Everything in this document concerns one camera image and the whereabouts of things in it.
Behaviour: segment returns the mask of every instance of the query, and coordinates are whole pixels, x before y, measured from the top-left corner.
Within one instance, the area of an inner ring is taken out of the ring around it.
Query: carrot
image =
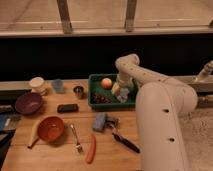
[[[87,152],[86,163],[88,164],[92,163],[95,156],[95,151],[96,151],[96,138],[94,134],[91,134],[90,148]]]

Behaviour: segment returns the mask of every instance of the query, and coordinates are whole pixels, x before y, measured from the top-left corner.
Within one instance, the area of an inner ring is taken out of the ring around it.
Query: wooden table
[[[88,105],[87,97],[79,100],[73,93],[76,85],[82,85],[88,92],[87,80],[64,81],[65,93],[56,94],[46,83],[48,94],[43,96],[41,109],[33,115],[23,116],[18,124],[11,146],[4,161],[2,171],[81,171],[81,170],[140,170],[140,155],[131,151],[123,144],[114,140],[111,130],[105,129],[103,133],[92,130],[92,122],[96,112]],[[74,113],[58,114],[59,104],[77,103],[79,111]],[[119,118],[119,131],[123,136],[138,146],[135,111],[116,110],[107,111],[108,115]],[[32,149],[27,148],[32,124],[36,119],[58,116],[65,124],[74,123],[84,153],[79,154],[75,148],[75,140],[70,128],[65,127],[63,136],[54,144],[39,140]],[[90,145],[91,133],[97,140],[96,155],[92,164],[85,162]]]

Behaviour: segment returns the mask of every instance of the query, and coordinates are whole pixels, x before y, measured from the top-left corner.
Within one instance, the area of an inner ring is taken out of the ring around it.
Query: sponge
[[[106,112],[96,113],[96,117],[92,124],[92,129],[96,132],[102,132],[104,129],[105,122],[106,122],[106,118],[107,118]]]

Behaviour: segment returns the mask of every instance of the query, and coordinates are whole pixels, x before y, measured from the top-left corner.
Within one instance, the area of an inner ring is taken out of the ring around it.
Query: black knife handle
[[[125,146],[127,146],[131,150],[135,151],[136,153],[140,153],[140,149],[135,144],[130,142],[129,140],[127,140],[127,139],[123,138],[122,136],[119,136],[115,133],[113,133],[113,136],[117,141],[123,143]]]
[[[140,153],[140,149],[138,147],[136,147],[135,144],[133,144],[132,142],[130,142],[129,140],[123,138],[122,143],[129,147],[130,149],[132,149],[133,151],[135,151],[136,153]]]

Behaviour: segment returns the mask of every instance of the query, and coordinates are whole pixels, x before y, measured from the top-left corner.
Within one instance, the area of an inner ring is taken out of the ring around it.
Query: small cup
[[[47,90],[44,87],[45,81],[42,77],[34,77],[30,80],[29,85],[32,88],[32,92],[37,92],[41,95],[45,95]]]
[[[63,82],[61,79],[55,79],[51,82],[51,85],[56,93],[64,93]]]
[[[84,97],[84,87],[82,86],[75,86],[73,88],[73,92],[75,93],[78,99],[83,99]]]

